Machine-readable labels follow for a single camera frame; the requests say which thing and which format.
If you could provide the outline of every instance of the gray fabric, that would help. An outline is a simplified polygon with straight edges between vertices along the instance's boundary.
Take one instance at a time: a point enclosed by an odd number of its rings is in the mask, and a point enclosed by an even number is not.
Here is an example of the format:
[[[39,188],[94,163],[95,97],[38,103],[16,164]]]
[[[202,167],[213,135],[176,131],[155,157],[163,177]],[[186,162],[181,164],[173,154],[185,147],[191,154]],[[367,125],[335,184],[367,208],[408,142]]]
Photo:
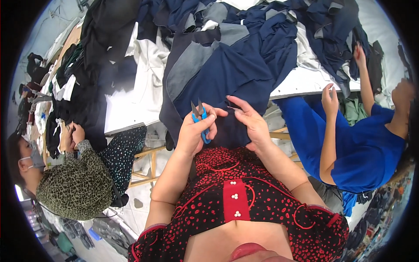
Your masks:
[[[249,35],[249,30],[244,25],[238,25],[233,23],[221,23],[219,25],[221,39],[220,42],[231,46],[243,37]]]
[[[29,110],[29,113],[32,114],[32,113],[35,112],[37,103],[47,102],[47,101],[52,101],[52,97],[51,96],[46,96],[46,95],[45,96],[37,96],[32,101],[32,105],[31,105],[31,109]]]
[[[341,4],[338,4],[338,3],[335,3],[335,2],[332,2],[331,4],[330,4],[330,6],[329,6],[329,14],[336,14],[339,10],[336,10],[336,8],[337,9],[342,9],[342,7],[343,7],[343,5],[341,5]]]
[[[317,31],[314,33],[314,38],[315,38],[315,39],[323,38],[323,27],[322,27],[322,28],[320,28],[319,30],[317,30]]]
[[[189,27],[191,27],[191,26],[194,26],[195,27],[196,25],[197,24],[195,23],[195,17],[194,17],[194,15],[190,13],[189,16],[188,16],[188,19],[186,20],[184,31],[186,29],[188,29]]]
[[[338,189],[328,188],[312,176],[309,176],[308,180],[326,206],[333,212],[343,215],[342,193]]]
[[[219,27],[221,33],[220,42],[228,46],[249,35],[249,31],[244,25],[221,23]],[[217,41],[213,42],[210,47],[204,47],[201,44],[192,42],[185,49],[173,65],[166,79],[167,93],[172,101],[179,96],[189,80],[201,70],[204,63],[217,47]]]
[[[348,45],[349,51],[352,53],[352,31],[349,32],[348,38],[346,38],[346,44]]]
[[[222,23],[227,18],[227,8],[222,3],[209,3],[207,8],[202,12],[204,23],[208,20],[213,20],[217,23]]]
[[[201,70],[217,47],[218,42],[213,42],[210,47],[203,47],[192,42],[185,49],[173,65],[166,80],[167,92],[172,101],[178,97],[189,80]]]
[[[207,8],[207,7],[202,2],[199,2],[198,6],[197,6],[197,10],[195,11],[195,14],[197,12],[201,12],[202,10],[205,10],[205,8]]]
[[[305,3],[306,5],[308,5],[308,6],[310,6],[310,5],[311,5],[311,3],[312,3],[312,0],[304,0],[304,3]]]
[[[269,9],[269,10],[265,13],[265,20],[268,20],[269,18],[271,18],[271,17],[273,17],[273,16],[275,16],[275,15],[277,15],[277,14],[279,14],[279,13],[282,13],[282,12],[276,11],[275,9]]]

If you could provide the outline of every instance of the clothing pile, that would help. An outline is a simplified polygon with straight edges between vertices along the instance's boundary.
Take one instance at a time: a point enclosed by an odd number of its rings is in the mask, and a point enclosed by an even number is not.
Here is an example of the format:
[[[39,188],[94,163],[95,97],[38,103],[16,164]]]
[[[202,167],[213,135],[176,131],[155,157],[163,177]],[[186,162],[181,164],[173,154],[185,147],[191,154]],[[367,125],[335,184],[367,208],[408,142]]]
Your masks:
[[[59,218],[59,223],[64,229],[64,232],[71,239],[79,238],[82,241],[84,247],[87,249],[95,247],[89,235],[84,230],[83,225],[78,221],[68,218]]]
[[[119,254],[128,258],[128,247],[135,242],[129,234],[109,218],[93,219],[93,231],[108,242]]]

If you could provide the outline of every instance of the face mask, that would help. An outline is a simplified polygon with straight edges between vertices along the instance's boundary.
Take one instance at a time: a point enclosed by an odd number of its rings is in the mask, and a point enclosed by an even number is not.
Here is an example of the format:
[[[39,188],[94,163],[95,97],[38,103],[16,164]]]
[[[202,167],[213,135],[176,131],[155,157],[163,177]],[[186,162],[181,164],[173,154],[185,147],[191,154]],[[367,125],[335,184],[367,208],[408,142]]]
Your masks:
[[[39,169],[41,172],[44,172],[45,164],[44,164],[44,160],[42,159],[41,154],[39,153],[38,145],[36,144],[35,141],[31,141],[29,143],[29,146],[32,149],[31,156],[21,158],[20,160],[25,160],[25,159],[30,158],[32,159],[33,164],[32,166],[28,167],[28,169],[31,167],[35,167]]]

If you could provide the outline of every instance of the dark hair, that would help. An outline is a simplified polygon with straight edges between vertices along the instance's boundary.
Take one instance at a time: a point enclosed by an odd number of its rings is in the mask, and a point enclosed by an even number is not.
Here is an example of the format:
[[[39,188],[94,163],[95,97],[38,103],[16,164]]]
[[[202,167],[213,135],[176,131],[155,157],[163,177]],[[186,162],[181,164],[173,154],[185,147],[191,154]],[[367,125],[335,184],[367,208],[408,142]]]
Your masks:
[[[22,96],[22,93],[23,93],[23,87],[24,87],[25,85],[24,84],[21,84],[20,86],[19,86],[19,95],[20,96]]]
[[[19,159],[21,156],[21,150],[19,147],[19,141],[22,136],[18,132],[14,132],[8,139],[6,144],[7,150],[7,161],[9,165],[9,172],[12,178],[12,182],[18,185],[21,189],[26,186],[25,180],[21,176],[19,170]]]

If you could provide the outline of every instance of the thread snips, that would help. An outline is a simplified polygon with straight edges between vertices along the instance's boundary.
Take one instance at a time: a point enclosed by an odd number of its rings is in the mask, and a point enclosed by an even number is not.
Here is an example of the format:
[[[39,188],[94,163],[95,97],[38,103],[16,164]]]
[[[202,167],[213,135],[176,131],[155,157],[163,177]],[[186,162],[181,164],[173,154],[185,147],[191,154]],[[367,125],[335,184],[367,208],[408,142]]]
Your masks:
[[[205,110],[205,107],[203,107],[200,99],[198,99],[198,109],[192,101],[191,101],[191,107],[192,107],[192,119],[194,120],[195,123],[207,118],[207,111]],[[201,132],[201,137],[205,144],[208,144],[209,142],[211,142],[210,139],[207,139],[207,134],[209,132],[210,132],[209,128]]]

